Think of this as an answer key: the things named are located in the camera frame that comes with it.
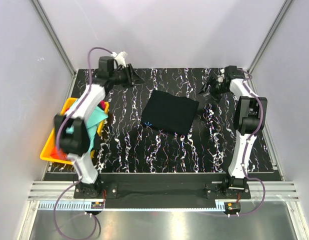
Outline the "black t shirt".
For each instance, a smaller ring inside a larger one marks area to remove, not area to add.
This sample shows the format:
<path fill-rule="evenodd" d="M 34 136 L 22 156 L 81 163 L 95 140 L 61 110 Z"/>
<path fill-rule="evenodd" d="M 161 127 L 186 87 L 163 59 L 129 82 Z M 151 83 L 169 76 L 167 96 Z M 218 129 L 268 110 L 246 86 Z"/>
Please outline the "black t shirt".
<path fill-rule="evenodd" d="M 187 135 L 197 114 L 199 102 L 153 90 L 141 113 L 141 124 L 170 133 Z"/>

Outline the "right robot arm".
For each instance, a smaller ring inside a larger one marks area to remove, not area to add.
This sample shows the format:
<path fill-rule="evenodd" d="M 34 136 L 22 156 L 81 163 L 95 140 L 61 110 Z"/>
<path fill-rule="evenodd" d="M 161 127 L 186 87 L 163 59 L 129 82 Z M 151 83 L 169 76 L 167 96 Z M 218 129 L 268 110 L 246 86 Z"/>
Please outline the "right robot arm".
<path fill-rule="evenodd" d="M 238 198 L 248 190 L 248 166 L 251 151 L 258 134 L 263 130 L 268 106 L 265 97 L 258 96 L 247 84 L 252 75 L 235 65 L 213 68 L 199 94 L 209 92 L 217 103 L 225 93 L 232 93 L 238 100 L 233 117 L 236 132 L 232 161 L 225 179 L 214 190 L 225 198 Z"/>

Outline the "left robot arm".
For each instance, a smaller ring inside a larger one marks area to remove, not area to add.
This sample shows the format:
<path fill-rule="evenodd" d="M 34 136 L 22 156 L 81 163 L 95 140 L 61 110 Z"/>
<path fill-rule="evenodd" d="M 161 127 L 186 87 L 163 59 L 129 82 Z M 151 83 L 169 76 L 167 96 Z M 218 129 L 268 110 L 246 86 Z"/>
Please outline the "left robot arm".
<path fill-rule="evenodd" d="M 54 117 L 55 146 L 66 154 L 77 172 L 76 190 L 90 198 L 97 198 L 104 191 L 91 159 L 88 120 L 114 86 L 129 88 L 144 83 L 132 65 L 126 63 L 126 55 L 122 51 L 101 56 L 96 76 L 89 77 L 84 93 L 72 105 L 72 109 Z"/>

